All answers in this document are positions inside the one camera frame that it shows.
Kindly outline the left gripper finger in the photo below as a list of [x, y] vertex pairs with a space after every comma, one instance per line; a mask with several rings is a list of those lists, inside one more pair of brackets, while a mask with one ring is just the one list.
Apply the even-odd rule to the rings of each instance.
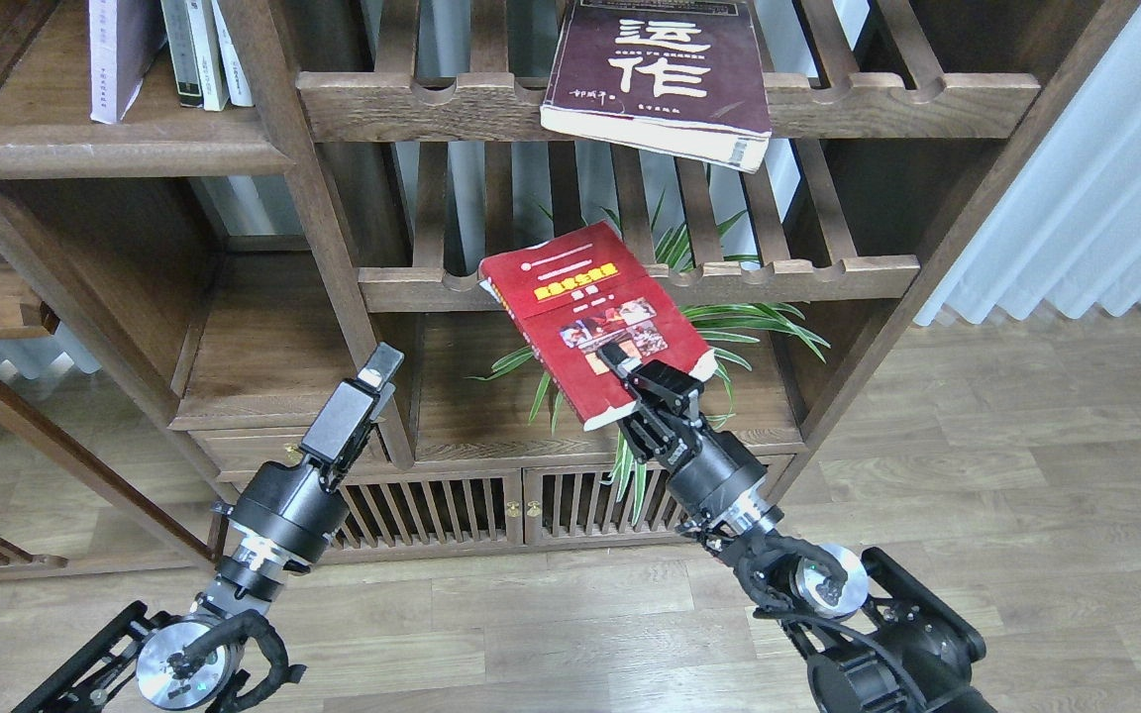
[[393, 382], [393, 376], [400, 368], [405, 357], [404, 353], [393, 345], [377, 343], [374, 353], [371, 353], [358, 371], [358, 383], [372, 392], [383, 391], [386, 384]]

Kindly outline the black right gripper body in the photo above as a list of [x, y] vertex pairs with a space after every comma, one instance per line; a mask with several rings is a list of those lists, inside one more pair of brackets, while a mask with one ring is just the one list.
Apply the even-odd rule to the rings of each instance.
[[698, 528], [752, 530], [770, 507], [758, 495], [767, 469], [734, 434], [715, 432], [699, 410], [702, 380], [662, 360], [626, 360], [617, 368], [636, 398], [620, 421], [631, 452], [659, 461], [669, 493]]

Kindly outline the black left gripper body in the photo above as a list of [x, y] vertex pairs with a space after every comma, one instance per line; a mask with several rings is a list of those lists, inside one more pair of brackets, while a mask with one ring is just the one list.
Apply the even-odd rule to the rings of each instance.
[[348, 513], [337, 492], [361, 455], [395, 387], [389, 379], [345, 379], [304, 435], [296, 465], [267, 461], [241, 493], [230, 520], [246, 534], [240, 552], [308, 572]]

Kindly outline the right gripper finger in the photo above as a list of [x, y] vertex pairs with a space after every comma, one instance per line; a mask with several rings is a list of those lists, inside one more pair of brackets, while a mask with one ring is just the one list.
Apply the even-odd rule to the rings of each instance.
[[596, 353], [599, 360], [602, 360], [606, 368], [610, 371], [620, 382], [629, 382], [631, 374], [644, 364], [642, 358], [626, 353], [617, 342], [607, 342], [598, 348]]

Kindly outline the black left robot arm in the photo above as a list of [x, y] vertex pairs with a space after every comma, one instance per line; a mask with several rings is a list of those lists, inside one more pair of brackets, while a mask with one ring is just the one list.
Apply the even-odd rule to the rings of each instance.
[[141, 601], [128, 605], [18, 710], [100, 712], [135, 681], [157, 708], [240, 712], [302, 680], [304, 664], [289, 661], [266, 613], [286, 575], [309, 572], [343, 527], [341, 483], [393, 397], [402, 360], [403, 353], [377, 345], [304, 435], [302, 460], [267, 461], [235, 505], [219, 504], [242, 541], [219, 560], [189, 613], [149, 617]]

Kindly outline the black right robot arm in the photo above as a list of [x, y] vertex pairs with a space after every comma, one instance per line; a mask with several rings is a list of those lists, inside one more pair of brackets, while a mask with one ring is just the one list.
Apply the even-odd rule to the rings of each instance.
[[671, 475], [686, 538], [733, 569], [756, 617], [775, 619], [806, 659], [822, 712], [987, 712], [971, 684], [984, 638], [879, 548], [853, 554], [778, 530], [760, 495], [764, 465], [699, 410], [699, 379], [641, 362], [620, 345], [599, 356], [636, 398], [621, 430], [637, 457]]

